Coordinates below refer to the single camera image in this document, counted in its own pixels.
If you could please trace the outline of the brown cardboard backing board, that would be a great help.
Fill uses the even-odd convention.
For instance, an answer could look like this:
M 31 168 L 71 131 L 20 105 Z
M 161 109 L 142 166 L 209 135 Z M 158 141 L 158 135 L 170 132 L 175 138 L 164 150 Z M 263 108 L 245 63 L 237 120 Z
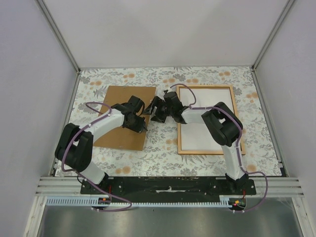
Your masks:
M 110 85 L 103 102 L 112 106 L 116 103 L 125 103 L 131 96 L 136 96 L 145 103 L 145 106 L 148 106 L 150 101 L 154 98 L 155 93 L 155 87 Z M 127 128 L 118 127 L 96 140 L 93 146 L 100 148 L 141 151 L 145 144 L 145 138 L 145 131 L 137 133 Z

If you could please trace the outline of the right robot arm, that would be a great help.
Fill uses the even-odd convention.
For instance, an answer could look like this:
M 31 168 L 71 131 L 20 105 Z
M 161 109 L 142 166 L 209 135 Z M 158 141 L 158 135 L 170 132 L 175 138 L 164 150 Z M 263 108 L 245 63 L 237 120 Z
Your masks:
M 160 123 L 172 117 L 179 124 L 205 124 L 211 137 L 223 150 L 227 191 L 235 195 L 243 190 L 249 180 L 241 160 L 243 125 L 224 102 L 209 107 L 184 106 L 176 92 L 166 90 L 163 98 L 155 96 L 142 114 L 154 114 L 151 120 Z

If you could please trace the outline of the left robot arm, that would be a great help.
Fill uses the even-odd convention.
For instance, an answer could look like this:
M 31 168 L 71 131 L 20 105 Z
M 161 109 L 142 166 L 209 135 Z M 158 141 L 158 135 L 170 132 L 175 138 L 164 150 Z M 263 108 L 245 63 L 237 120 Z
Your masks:
M 147 130 L 143 113 L 145 103 L 138 97 L 131 96 L 122 104 L 109 106 L 101 102 L 87 102 L 108 108 L 105 113 L 85 125 L 67 124 L 55 150 L 55 157 L 61 161 L 64 172 L 76 172 L 83 179 L 92 182 L 91 187 L 98 194 L 105 193 L 109 188 L 108 174 L 92 161 L 93 144 L 108 132 L 122 127 L 136 133 Z

